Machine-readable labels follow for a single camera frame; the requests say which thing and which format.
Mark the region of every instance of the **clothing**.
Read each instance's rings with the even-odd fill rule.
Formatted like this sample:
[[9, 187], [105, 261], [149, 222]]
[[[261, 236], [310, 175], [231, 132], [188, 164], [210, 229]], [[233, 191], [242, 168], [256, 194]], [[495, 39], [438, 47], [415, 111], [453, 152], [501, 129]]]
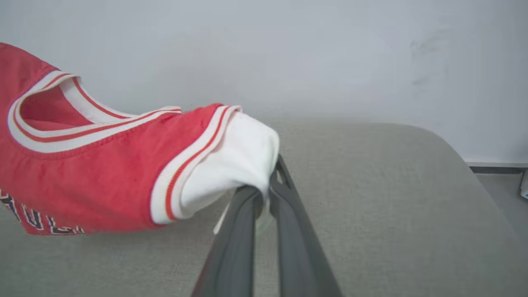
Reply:
[[191, 217], [229, 189], [268, 187], [278, 135], [239, 106], [141, 115], [0, 43], [0, 196], [36, 235], [135, 231]]

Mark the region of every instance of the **white wall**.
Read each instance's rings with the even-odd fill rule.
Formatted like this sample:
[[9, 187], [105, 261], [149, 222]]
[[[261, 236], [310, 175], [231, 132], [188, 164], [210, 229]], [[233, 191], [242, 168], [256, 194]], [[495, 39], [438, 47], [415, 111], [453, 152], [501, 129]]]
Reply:
[[526, 0], [0, 2], [0, 40], [125, 112], [406, 123], [528, 163]]

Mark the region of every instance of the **gray floor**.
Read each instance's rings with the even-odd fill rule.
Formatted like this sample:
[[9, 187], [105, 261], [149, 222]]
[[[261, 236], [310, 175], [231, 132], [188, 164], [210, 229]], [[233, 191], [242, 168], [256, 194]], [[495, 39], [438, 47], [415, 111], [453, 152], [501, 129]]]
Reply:
[[522, 174], [476, 174], [510, 225], [528, 246], [528, 199], [519, 194]]

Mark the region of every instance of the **tongs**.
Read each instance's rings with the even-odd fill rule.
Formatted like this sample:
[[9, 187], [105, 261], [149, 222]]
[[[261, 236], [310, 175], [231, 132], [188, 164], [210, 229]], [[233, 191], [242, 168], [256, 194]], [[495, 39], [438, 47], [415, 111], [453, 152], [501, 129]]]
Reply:
[[[280, 296], [342, 296], [281, 156], [270, 178], [269, 199], [277, 220]], [[258, 189], [237, 189], [193, 297], [253, 296], [255, 220], [262, 208]]]

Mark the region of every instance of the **red jersey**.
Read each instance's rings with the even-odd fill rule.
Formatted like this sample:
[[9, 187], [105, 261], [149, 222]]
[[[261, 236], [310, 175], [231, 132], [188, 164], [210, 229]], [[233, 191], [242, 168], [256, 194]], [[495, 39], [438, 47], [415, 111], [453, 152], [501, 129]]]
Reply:
[[238, 106], [141, 115], [0, 43], [0, 200], [35, 235], [153, 229], [182, 214], [182, 187]]

